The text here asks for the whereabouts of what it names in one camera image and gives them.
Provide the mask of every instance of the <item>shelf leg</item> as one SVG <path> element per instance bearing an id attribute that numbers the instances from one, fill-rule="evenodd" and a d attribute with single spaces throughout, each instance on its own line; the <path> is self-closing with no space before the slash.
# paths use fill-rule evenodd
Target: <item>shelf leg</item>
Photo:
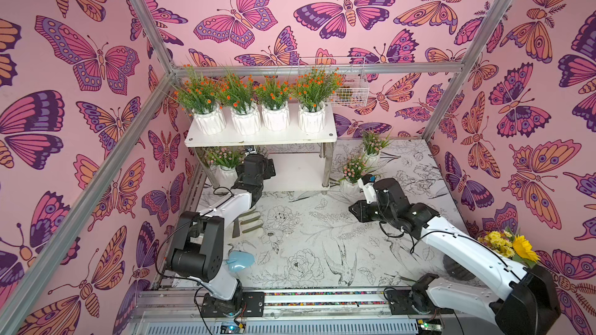
<path id="1" fill-rule="evenodd" d="M 325 172 L 323 173 L 323 187 L 329 188 L 329 176 L 332 173 L 333 143 L 323 143 L 325 153 Z"/>
<path id="2" fill-rule="evenodd" d="M 215 178 L 215 175 L 211 171 L 209 164 L 205 162 L 205 149 L 202 147 L 196 147 L 194 148 L 194 151 L 197 153 L 198 162 L 201 164 L 201 167 L 203 167 L 203 170 L 207 174 L 207 178 L 209 178 L 211 186 L 213 189 L 217 189 L 219 187 L 219 181 Z"/>

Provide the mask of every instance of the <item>drawn bird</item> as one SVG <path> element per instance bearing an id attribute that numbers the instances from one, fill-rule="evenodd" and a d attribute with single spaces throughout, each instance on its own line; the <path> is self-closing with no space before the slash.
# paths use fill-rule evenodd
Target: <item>drawn bird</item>
<path id="1" fill-rule="evenodd" d="M 354 276 L 356 275 L 356 254 L 354 254 L 354 266 L 350 268 L 346 260 L 346 244 L 343 244 L 343 250 L 339 243 L 337 244 L 337 248 L 339 249 L 339 254 L 341 256 L 341 264 L 334 262 L 329 255 L 327 255 L 327 251 L 325 251 L 325 247 L 323 246 L 325 261 L 332 273 L 339 275 L 338 284 L 341 286 L 350 286 L 352 282 L 354 282 Z"/>

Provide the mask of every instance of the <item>small plant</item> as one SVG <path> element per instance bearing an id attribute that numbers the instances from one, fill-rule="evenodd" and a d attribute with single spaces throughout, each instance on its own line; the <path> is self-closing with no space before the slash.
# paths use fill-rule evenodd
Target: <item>small plant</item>
<path id="1" fill-rule="evenodd" d="M 216 106 L 218 83 L 213 79 L 199 75 L 191 65 L 184 65 L 188 79 L 182 87 L 174 85 L 174 99 L 183 106 L 183 110 L 195 114 L 209 114 Z"/>
<path id="2" fill-rule="evenodd" d="M 236 168 L 243 163 L 244 152 L 229 147 L 209 147 L 207 161 L 216 166 Z"/>
<path id="3" fill-rule="evenodd" d="M 248 113 L 250 104 L 254 101 L 253 89 L 231 72 L 222 79 L 218 96 L 222 105 L 230 106 L 241 115 Z"/>
<path id="4" fill-rule="evenodd" d="M 324 69 L 312 68 L 307 74 L 298 76 L 296 84 L 291 88 L 292 95 L 309 112 L 321 110 L 322 106 L 318 105 L 343 85 L 342 77 L 337 70 L 339 69 L 329 73 Z"/>
<path id="5" fill-rule="evenodd" d="M 371 172 L 371 167 L 367 167 L 362 156 L 353 156 L 347 159 L 346 165 L 343 167 L 342 180 L 355 184 L 362 176 Z"/>
<path id="6" fill-rule="evenodd" d="M 389 135 L 391 135 L 391 132 L 385 138 L 381 138 L 381 135 L 377 132 L 370 130 L 364 131 L 362 133 L 364 152 L 368 155 L 378 155 L 382 149 L 385 149 L 391 144 Z"/>
<path id="7" fill-rule="evenodd" d="M 290 98 L 288 82 L 280 83 L 275 77 L 265 77 L 264 82 L 253 89 L 259 103 L 269 110 L 281 109 Z"/>

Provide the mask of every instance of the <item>sketched flower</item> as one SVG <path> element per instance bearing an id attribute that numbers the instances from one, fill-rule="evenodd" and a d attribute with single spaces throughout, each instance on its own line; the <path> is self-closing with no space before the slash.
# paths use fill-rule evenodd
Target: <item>sketched flower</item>
<path id="1" fill-rule="evenodd" d="M 310 249 L 303 249 L 288 259 L 284 275 L 292 287 L 312 287 L 323 279 L 321 261 Z"/>

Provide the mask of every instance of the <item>pink wall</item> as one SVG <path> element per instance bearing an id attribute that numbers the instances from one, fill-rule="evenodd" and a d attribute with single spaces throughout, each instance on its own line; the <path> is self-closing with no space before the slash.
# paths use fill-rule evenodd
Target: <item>pink wall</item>
<path id="1" fill-rule="evenodd" d="M 595 96 L 589 93 L 596 14 L 589 1 L 514 0 L 500 46 L 485 52 L 489 62 L 477 71 L 496 65 L 498 73 L 461 90 L 456 118 L 446 117 L 457 139 L 437 131 L 431 141 L 470 234 L 514 222 L 553 271 L 564 311 L 553 334 L 596 328 L 596 206 L 589 198 L 596 197 Z M 550 13 L 533 22 L 534 8 Z M 513 38 L 503 44 L 510 32 L 526 45 Z M 458 189 L 456 162 L 475 200 Z"/>
<path id="2" fill-rule="evenodd" d="M 149 58 L 146 43 L 130 40 L 133 16 L 125 0 L 4 0 L 0 8 L 3 306 L 113 148 L 112 140 L 121 137 L 164 72 L 155 56 Z M 174 124 L 168 109 L 178 112 Z M 165 114 L 159 112 L 147 130 L 157 136 L 163 131 L 166 140 L 170 133 L 173 140 L 177 136 L 183 140 L 189 127 L 187 118 L 175 106 L 167 106 Z M 116 119 L 121 119 L 122 126 Z M 137 255 L 138 246 L 142 246 L 137 240 L 139 231 L 143 230 L 148 249 L 155 240 L 163 240 L 166 226 L 175 222 L 176 215 L 168 217 L 175 210 L 168 209 L 166 203 L 167 212 L 161 214 L 168 220 L 157 220 L 161 199 L 155 193 L 152 197 L 152 192 L 162 187 L 170 190 L 170 183 L 179 176 L 184 179 L 183 185 L 170 194 L 181 193 L 183 197 L 190 175 L 185 162 L 189 160 L 191 168 L 196 166 L 196 159 L 179 144 L 174 166 L 169 165 L 162 173 L 148 132 L 140 140 L 119 179 L 115 179 L 110 197 L 103 198 L 105 207 L 94 212 L 98 220 L 93 224 L 93 217 L 89 219 L 86 227 L 91 230 L 81 232 L 34 306 L 45 313 L 57 306 L 60 315 L 56 318 L 68 318 L 71 330 L 76 327 L 78 334 L 111 333 L 116 317 L 121 321 L 126 318 L 125 312 L 117 313 L 129 286 L 143 283 L 141 287 L 145 287 L 142 279 L 153 280 L 151 253 L 145 259 Z M 125 264 L 121 268 L 104 264 L 103 270 L 93 275 L 95 267 L 101 266 L 100 257 L 108 242 L 121 229 L 126 230 L 126 242 L 122 238 L 116 243 L 112 262 L 117 257 Z M 89 264 L 92 272 L 88 275 Z M 139 264 L 148 270 L 137 272 Z M 97 317 L 90 315 L 96 314 L 94 307 L 81 309 L 85 306 L 81 298 L 86 293 L 79 288 L 63 287 L 48 294 L 63 284 L 78 286 L 83 279 L 93 284 L 93 295 L 99 300 Z M 52 324 L 40 322 L 38 326 L 47 328 Z M 59 333 L 64 326 L 54 330 Z"/>

